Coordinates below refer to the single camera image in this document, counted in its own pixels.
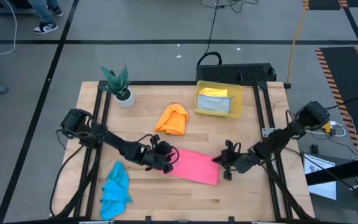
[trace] potted plant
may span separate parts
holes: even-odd
[[[112,70],[109,71],[104,67],[101,67],[101,69],[108,84],[100,85],[99,89],[114,94],[121,107],[128,108],[132,106],[135,102],[135,98],[131,89],[128,87],[129,81],[127,67],[125,66],[118,76],[116,76]]]

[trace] white pot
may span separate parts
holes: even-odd
[[[121,101],[121,100],[118,100],[117,99],[117,96],[116,97],[116,100],[118,102],[118,104],[122,107],[122,108],[129,108],[131,107],[134,103],[135,103],[135,96],[132,92],[132,90],[130,88],[128,88],[129,92],[131,93],[130,97],[124,101]]]

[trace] pink cloth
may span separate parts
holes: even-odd
[[[173,170],[167,175],[204,184],[218,184],[219,164],[212,162],[213,157],[186,149],[178,149],[178,151],[179,160],[173,164]],[[176,160],[176,158],[175,153],[171,161]]]

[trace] orange cloth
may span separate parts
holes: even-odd
[[[165,109],[154,130],[168,134],[184,135],[187,118],[186,110],[175,103]]]

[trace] jeans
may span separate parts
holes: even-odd
[[[45,0],[28,0],[32,7],[38,12],[41,22],[51,23],[53,22],[52,16],[47,8],[56,9],[59,5],[57,0],[46,0],[47,4],[45,5]]]

